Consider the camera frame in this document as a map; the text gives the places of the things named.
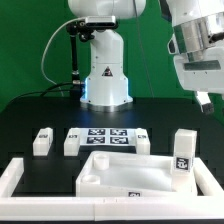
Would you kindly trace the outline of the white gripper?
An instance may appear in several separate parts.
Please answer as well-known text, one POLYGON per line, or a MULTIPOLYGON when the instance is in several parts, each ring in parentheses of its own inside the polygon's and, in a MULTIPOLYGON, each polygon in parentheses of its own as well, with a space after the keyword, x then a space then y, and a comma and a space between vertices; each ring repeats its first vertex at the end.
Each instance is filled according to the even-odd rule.
POLYGON ((209 93, 224 94, 224 53, 207 53, 203 61, 186 63, 181 56, 174 57, 178 80, 183 89, 196 91, 201 111, 214 112, 209 93))

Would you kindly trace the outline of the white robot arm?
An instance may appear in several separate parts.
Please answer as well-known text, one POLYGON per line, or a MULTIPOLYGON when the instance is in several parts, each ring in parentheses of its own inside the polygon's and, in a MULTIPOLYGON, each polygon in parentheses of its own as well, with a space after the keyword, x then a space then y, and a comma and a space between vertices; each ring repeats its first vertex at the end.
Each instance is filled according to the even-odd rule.
MULTIPOLYGON (((172 22, 168 43, 178 80, 195 93, 201 110, 214 111, 211 93, 224 96, 224 0, 158 0, 163 17, 172 22)), ((81 103, 96 111, 128 105, 128 79, 123 74, 119 19, 142 14, 146 0, 68 0, 79 38, 91 46, 91 72, 81 103)))

